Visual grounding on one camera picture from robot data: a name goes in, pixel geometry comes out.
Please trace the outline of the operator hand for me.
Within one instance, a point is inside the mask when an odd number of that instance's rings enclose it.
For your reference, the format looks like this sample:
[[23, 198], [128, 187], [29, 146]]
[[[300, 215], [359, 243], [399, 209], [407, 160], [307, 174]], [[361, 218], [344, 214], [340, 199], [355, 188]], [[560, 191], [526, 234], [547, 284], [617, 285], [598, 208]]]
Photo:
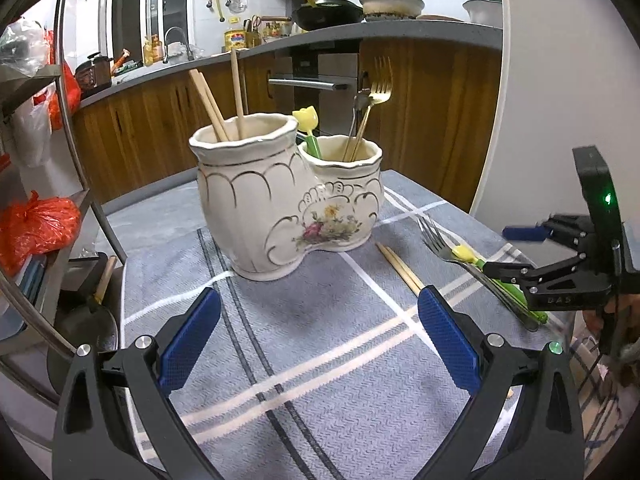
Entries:
[[623, 386], [639, 385], [639, 295], [618, 295], [599, 310], [585, 311], [605, 365]]

